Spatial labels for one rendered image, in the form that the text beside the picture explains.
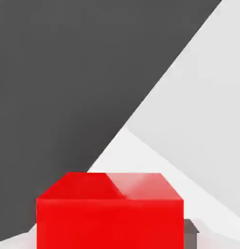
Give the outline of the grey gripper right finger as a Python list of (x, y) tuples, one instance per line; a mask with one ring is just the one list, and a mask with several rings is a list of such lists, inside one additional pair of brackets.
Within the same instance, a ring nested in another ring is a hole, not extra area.
[(202, 220), (184, 219), (184, 249), (240, 249), (240, 241), (213, 232)]

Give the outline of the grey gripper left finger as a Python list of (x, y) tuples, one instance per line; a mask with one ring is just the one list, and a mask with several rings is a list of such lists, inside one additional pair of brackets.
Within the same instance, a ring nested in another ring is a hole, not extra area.
[(28, 232), (0, 241), (0, 249), (36, 249), (35, 224)]

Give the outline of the small red cube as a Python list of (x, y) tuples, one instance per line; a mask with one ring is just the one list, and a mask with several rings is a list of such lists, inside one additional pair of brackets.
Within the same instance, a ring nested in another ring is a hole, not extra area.
[(184, 201), (160, 173), (67, 173), (36, 224), (37, 249), (184, 249)]

